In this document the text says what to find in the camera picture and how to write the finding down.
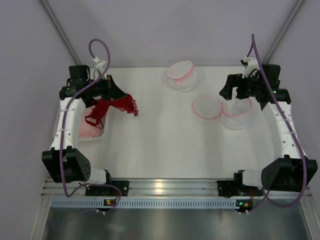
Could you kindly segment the pink-trimmed mesh laundry bag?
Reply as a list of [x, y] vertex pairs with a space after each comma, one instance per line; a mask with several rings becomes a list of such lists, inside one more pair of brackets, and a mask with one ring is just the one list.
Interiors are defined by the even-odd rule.
[[190, 60], [176, 62], [164, 73], [170, 87], [178, 92], [188, 92], [198, 83], [198, 72]]

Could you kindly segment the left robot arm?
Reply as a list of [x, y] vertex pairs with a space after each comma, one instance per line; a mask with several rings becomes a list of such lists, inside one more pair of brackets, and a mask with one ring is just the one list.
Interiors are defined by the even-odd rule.
[[107, 101], [127, 96], [107, 74], [108, 67], [98, 68], [101, 75], [93, 80], [87, 65], [69, 67], [70, 77], [59, 92], [60, 112], [55, 137], [41, 160], [55, 183], [84, 182], [109, 184], [111, 175], [105, 169], [95, 169], [78, 149], [83, 113], [96, 104], [96, 98]]

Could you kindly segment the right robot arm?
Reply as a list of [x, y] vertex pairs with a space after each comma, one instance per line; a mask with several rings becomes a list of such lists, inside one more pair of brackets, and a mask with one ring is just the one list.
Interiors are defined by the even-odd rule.
[[254, 57], [241, 61], [243, 73], [229, 74], [219, 95], [225, 100], [255, 98], [267, 121], [274, 159], [259, 170], [240, 170], [242, 184], [267, 191], [302, 192], [318, 170], [316, 160], [303, 151], [291, 115], [291, 97], [280, 88], [281, 67], [259, 64]]

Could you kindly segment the pink garment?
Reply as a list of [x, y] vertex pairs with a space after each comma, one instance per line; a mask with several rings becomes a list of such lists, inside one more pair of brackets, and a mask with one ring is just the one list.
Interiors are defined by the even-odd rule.
[[96, 125], [96, 121], [92, 118], [88, 119], [87, 122], [86, 115], [82, 116], [80, 130], [79, 130], [79, 137], [86, 139], [86, 138], [97, 138], [100, 137], [103, 133], [104, 125], [100, 120], [98, 125]]

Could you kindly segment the white plastic basket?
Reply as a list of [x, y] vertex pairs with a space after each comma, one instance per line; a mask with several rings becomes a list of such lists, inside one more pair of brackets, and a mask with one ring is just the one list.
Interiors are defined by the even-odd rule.
[[92, 126], [88, 124], [85, 117], [92, 112], [92, 108], [86, 108], [82, 115], [80, 131], [79, 131], [79, 141], [80, 142], [90, 142], [94, 140], [101, 140], [105, 137], [104, 124], [106, 123], [106, 117], [104, 116], [98, 126]]

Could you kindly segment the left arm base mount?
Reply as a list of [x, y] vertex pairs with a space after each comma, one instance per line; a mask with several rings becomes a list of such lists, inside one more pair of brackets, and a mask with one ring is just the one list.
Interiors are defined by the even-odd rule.
[[130, 182], [128, 180], [112, 180], [110, 186], [91, 184], [85, 189], [87, 197], [127, 197]]

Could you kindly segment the aluminium rail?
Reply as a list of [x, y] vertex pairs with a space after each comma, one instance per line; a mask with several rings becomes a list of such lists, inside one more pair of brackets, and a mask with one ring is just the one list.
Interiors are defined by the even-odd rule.
[[[170, 198], [170, 197], [196, 197], [218, 198], [218, 181], [231, 181], [219, 178], [114, 178], [113, 181], [128, 181], [128, 197], [140, 198]], [[86, 189], [81, 187], [73, 197], [85, 197]], [[269, 198], [274, 200], [293, 200], [298, 192], [270, 191]], [[62, 183], [55, 183], [51, 178], [44, 181], [40, 192], [41, 197], [65, 197]]]

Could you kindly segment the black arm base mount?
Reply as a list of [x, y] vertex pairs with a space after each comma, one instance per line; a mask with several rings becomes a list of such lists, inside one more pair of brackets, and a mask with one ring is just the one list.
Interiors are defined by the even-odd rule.
[[218, 195], [224, 198], [231, 197], [261, 197], [262, 191], [258, 187], [246, 186], [235, 180], [218, 180]]

